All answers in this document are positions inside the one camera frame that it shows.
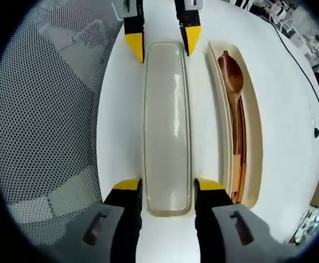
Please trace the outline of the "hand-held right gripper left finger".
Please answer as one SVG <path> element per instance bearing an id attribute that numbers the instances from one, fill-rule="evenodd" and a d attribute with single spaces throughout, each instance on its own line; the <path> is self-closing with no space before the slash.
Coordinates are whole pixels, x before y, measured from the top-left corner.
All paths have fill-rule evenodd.
<path id="1" fill-rule="evenodd" d="M 135 262 L 142 227 L 140 178 L 115 184 L 96 204 L 66 228 L 66 262 Z"/>

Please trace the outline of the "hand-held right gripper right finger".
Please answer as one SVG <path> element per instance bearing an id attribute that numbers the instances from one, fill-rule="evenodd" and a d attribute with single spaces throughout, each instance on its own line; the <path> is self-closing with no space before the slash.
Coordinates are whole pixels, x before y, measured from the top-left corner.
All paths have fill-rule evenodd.
<path id="1" fill-rule="evenodd" d="M 224 186 L 196 178 L 195 228 L 201 262 L 270 262 L 265 222 L 241 204 L 233 204 Z"/>

